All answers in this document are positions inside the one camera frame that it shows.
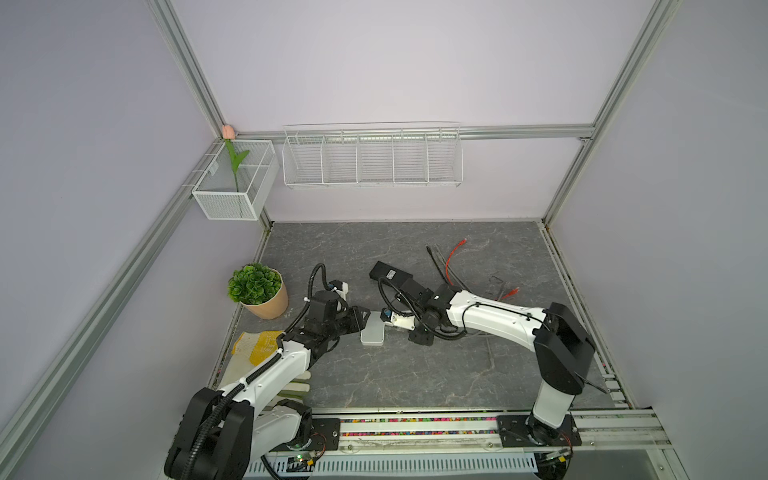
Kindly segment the white network switch box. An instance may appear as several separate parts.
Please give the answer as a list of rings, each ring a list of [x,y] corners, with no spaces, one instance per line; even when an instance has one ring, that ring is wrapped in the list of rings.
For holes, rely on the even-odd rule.
[[[365,347],[381,347],[385,340],[385,324],[380,313],[372,313],[360,332],[360,342]]]

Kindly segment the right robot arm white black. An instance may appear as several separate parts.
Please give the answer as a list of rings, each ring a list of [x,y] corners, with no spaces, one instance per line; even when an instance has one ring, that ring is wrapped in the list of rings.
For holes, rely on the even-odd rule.
[[[573,438],[570,410],[590,383],[596,346],[567,306],[556,302],[547,308],[513,306],[447,284],[435,292],[415,285],[396,289],[392,299],[383,287],[379,293],[385,303],[382,321],[407,330],[413,343],[430,346],[436,338],[460,340],[477,330],[533,352],[541,377],[533,407],[523,420],[499,419],[499,434],[504,440],[534,446],[579,444]]]

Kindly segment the black network switch box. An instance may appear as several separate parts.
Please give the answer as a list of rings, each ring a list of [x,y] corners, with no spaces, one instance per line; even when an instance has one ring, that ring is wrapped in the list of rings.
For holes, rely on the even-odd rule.
[[[412,274],[382,261],[376,262],[369,272],[369,277],[374,281],[378,281],[380,278],[386,278],[391,285],[394,285],[400,290],[405,290],[406,286],[413,282]]]

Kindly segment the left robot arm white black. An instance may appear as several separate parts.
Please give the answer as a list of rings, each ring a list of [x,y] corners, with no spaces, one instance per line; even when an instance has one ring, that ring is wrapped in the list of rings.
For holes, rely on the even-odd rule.
[[[265,408],[307,372],[344,335],[362,331],[368,308],[350,305],[335,289],[304,299],[298,317],[278,335],[277,349],[225,387],[202,388],[191,398],[169,449],[170,479],[242,479],[252,456],[310,441],[311,409],[293,400]]]

